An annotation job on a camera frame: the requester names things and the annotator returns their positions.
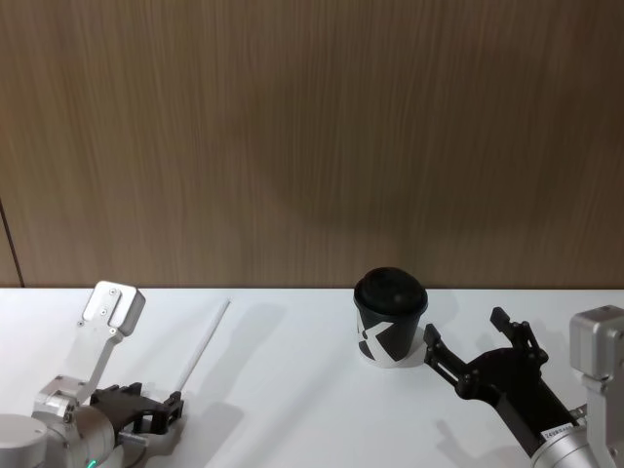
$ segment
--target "wood panel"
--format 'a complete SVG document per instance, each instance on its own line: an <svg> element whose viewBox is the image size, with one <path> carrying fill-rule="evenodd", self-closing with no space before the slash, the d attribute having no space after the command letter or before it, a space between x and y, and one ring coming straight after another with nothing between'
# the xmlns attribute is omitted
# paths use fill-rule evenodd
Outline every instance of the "wood panel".
<svg viewBox="0 0 624 468"><path fill-rule="evenodd" d="M0 288L19 285L20 278L13 261L9 238L0 218Z"/></svg>
<svg viewBox="0 0 624 468"><path fill-rule="evenodd" d="M617 0L0 3L28 285L624 287Z"/></svg>

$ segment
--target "white table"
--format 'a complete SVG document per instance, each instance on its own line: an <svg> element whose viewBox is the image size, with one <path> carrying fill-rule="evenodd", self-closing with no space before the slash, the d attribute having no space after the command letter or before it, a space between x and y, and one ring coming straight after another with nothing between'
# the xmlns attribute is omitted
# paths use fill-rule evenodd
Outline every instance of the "white table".
<svg viewBox="0 0 624 468"><path fill-rule="evenodd" d="M174 389L226 297L231 305L185 390L186 422L171 456L148 468L527 468L493 409L460 400L422 366L382 370L357 352L349 290L143 290L135 334L114 351L100 387L142 381ZM64 359L89 290L0 290L0 412L30 414ZM421 326L434 322L465 361L504 336L500 305L528 320L551 360L544 378L569 408L584 403L568 364L576 313L624 307L623 291L429 291Z"/></svg>

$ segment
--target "black lid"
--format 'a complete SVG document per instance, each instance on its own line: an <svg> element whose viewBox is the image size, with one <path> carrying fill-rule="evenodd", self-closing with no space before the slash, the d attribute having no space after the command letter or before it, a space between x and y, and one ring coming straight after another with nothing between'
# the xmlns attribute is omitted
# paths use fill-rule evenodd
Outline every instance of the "black lid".
<svg viewBox="0 0 624 468"><path fill-rule="evenodd" d="M419 318L427 309L427 291L400 268L371 270L356 285L353 298L359 309L365 309L379 320L396 322Z"/></svg>

